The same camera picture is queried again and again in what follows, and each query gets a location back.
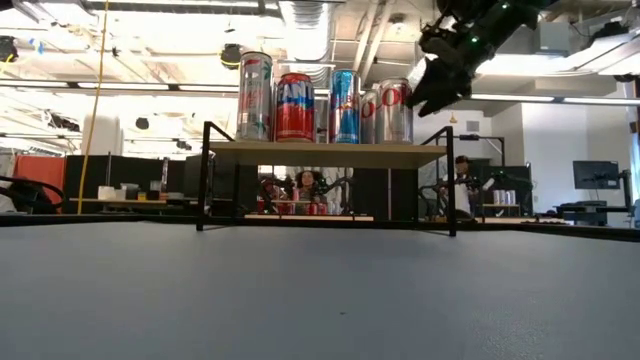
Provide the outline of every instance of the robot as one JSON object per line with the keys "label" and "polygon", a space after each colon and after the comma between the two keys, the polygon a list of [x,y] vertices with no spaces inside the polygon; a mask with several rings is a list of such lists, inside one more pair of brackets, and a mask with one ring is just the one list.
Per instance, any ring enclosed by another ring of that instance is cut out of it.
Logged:
{"label": "robot", "polygon": [[[549,0],[437,0],[440,17],[422,29],[419,45],[437,56],[427,62],[422,79],[407,105],[425,102],[420,117],[435,113],[471,95],[476,69],[521,26],[535,29]],[[447,18],[451,29],[442,27]]]}

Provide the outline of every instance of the blue can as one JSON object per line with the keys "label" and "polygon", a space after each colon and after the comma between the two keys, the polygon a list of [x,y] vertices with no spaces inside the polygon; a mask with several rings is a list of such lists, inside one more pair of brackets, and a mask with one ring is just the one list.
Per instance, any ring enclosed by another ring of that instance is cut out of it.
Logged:
{"label": "blue can", "polygon": [[360,76],[352,70],[331,74],[329,142],[360,143]]}

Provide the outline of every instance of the aluminum can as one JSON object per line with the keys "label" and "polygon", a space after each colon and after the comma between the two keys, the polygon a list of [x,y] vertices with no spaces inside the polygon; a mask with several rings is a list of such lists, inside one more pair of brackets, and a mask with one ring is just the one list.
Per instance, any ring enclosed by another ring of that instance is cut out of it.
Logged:
{"label": "aluminum can", "polygon": [[511,200],[511,203],[509,205],[517,205],[518,204],[518,200],[516,199],[516,191],[515,190],[509,190],[509,199]]}
{"label": "aluminum can", "polygon": [[360,100],[360,143],[376,143],[376,115],[379,107],[378,91],[370,90]]}
{"label": "aluminum can", "polygon": [[376,122],[378,144],[413,144],[413,110],[407,104],[411,86],[405,78],[380,83],[380,111]]}
{"label": "aluminum can", "polygon": [[305,74],[285,74],[276,95],[275,140],[315,142],[313,84]]}
{"label": "aluminum can", "polygon": [[493,204],[500,205],[500,190],[493,190]]}
{"label": "aluminum can", "polygon": [[359,144],[360,76],[351,70],[334,71],[329,88],[329,142]]}
{"label": "aluminum can", "polygon": [[240,58],[236,140],[271,141],[272,70],[273,60],[265,53],[246,52]]}

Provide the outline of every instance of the gray table surface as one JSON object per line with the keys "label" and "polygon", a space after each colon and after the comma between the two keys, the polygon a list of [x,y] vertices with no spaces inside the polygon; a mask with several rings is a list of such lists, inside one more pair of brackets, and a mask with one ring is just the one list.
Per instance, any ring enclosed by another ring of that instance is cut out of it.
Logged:
{"label": "gray table surface", "polygon": [[640,246],[517,232],[0,228],[0,359],[638,359]]}

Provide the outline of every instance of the yellow cable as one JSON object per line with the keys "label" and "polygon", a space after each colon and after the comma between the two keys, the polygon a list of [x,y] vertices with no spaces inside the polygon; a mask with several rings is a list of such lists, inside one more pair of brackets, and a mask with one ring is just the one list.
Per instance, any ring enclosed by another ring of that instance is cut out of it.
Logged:
{"label": "yellow cable", "polygon": [[87,138],[87,147],[82,161],[82,174],[80,175],[80,189],[78,191],[78,215],[82,214],[82,197],[84,196],[84,178],[87,175],[87,163],[89,162],[89,152],[91,151],[91,140],[93,139],[93,128],[96,123],[96,113],[98,112],[98,99],[100,99],[100,90],[102,88],[102,73],[104,71],[104,44],[107,38],[107,14],[109,13],[109,0],[104,3],[104,20],[102,24],[102,44],[100,45],[100,71],[98,73],[98,86],[96,87],[96,98],[93,102],[93,113],[91,114],[91,123],[89,124],[89,137]]}
{"label": "yellow cable", "polygon": [[11,61],[11,59],[13,59],[13,54],[9,54],[9,57],[7,58],[7,60],[2,65],[2,70],[0,70],[0,77],[2,77],[2,75],[4,75],[4,72],[7,70],[7,66],[9,66],[9,61]]}

